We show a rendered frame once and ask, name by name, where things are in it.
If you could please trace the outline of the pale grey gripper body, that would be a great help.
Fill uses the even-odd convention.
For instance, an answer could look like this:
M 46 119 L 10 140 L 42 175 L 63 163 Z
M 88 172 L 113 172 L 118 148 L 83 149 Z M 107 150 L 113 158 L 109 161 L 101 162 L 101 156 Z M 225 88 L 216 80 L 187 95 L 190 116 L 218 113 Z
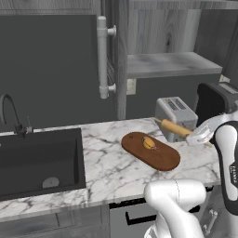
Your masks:
M 201 123 L 191 134 L 186 138 L 189 146 L 196 146 L 206 144 L 212 139 L 214 134 L 213 128 L 214 120 L 208 119 Z

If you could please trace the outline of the wooden rolling pin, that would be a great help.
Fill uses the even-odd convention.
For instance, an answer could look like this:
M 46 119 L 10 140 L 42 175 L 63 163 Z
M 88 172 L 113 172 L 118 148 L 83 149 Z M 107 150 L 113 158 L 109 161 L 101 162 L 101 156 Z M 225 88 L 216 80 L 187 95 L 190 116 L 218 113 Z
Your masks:
M 154 120 L 158 122 L 163 128 L 167 129 L 171 133 L 180 135 L 184 139 L 192 133 L 189 129 L 179 126 L 167 119 L 160 120 L 160 119 L 154 118 Z

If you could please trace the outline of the brown oval cutting board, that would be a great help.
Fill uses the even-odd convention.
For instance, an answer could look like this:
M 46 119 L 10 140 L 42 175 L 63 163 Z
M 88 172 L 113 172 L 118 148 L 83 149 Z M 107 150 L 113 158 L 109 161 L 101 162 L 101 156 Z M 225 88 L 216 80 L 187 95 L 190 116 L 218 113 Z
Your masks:
M 146 148 L 144 139 L 151 140 L 154 149 Z M 159 171 L 173 170 L 180 163 L 177 150 L 142 132 L 126 134 L 121 140 L 121 145 L 124 150 Z

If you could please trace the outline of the grey lower cabinet door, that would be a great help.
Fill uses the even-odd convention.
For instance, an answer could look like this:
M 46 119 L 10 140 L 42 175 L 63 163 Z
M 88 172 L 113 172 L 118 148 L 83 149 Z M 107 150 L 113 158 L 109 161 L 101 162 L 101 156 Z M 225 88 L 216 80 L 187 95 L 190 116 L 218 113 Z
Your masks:
M 200 225 L 204 238 L 227 237 L 226 211 L 220 186 L 215 186 L 208 194 Z

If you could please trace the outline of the dark grey cabinet door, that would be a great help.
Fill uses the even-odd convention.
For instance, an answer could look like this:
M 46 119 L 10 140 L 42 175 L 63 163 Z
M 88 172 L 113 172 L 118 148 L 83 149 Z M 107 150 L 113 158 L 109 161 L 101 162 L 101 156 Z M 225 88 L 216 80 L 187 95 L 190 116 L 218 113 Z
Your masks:
M 0 95 L 35 128 L 97 123 L 94 15 L 0 16 Z

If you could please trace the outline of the grey under-sink cabinet front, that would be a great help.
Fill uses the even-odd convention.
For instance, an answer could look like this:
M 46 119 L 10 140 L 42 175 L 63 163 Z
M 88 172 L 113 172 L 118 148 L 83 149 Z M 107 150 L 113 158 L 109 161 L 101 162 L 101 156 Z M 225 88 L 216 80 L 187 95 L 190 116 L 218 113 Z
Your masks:
M 0 222 L 0 238 L 110 238 L 109 206 Z

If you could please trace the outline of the silver toaster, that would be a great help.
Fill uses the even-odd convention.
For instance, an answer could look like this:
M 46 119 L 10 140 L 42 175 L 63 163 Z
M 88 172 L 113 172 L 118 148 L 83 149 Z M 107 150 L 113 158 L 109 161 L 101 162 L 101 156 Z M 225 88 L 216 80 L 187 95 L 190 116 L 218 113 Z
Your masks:
M 196 128 L 198 120 L 195 112 L 180 97 L 159 98 L 156 101 L 155 118 L 167 119 L 190 131 Z

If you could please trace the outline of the black coffee machine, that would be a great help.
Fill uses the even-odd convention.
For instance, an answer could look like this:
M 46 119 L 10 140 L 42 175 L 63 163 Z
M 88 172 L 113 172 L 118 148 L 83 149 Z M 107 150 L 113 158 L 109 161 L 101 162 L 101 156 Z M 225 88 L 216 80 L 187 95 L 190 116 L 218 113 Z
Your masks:
M 238 88 L 230 83 L 201 83 L 197 88 L 197 126 L 205 120 L 238 109 Z

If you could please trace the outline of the grey wooden shelf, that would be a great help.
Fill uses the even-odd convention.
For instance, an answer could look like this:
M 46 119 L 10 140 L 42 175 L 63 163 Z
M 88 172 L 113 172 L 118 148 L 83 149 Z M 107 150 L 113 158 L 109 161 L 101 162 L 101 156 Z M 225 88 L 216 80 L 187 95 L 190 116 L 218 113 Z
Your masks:
M 194 52 L 129 55 L 127 78 L 221 74 L 222 67 Z

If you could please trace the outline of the grey drawer front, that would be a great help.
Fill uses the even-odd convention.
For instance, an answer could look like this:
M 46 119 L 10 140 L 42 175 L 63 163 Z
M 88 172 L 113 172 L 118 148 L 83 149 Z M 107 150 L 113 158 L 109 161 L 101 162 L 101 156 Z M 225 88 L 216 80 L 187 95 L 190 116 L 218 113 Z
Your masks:
M 156 219 L 156 211 L 144 198 L 111 203 L 111 238 L 144 238 Z

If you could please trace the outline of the black sink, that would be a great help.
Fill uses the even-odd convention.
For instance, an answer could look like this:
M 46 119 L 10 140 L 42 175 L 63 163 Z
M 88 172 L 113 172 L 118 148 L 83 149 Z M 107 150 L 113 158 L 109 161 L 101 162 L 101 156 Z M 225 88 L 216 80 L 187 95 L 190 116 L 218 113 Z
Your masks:
M 79 128 L 0 137 L 0 201 L 85 186 Z

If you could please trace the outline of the white wall outlet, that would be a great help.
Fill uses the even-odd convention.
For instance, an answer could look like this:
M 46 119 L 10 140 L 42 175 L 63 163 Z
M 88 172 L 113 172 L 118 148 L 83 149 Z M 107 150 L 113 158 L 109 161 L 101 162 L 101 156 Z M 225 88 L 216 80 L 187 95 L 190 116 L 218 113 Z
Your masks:
M 128 79 L 126 84 L 126 94 L 127 95 L 135 95 L 136 94 L 136 79 Z

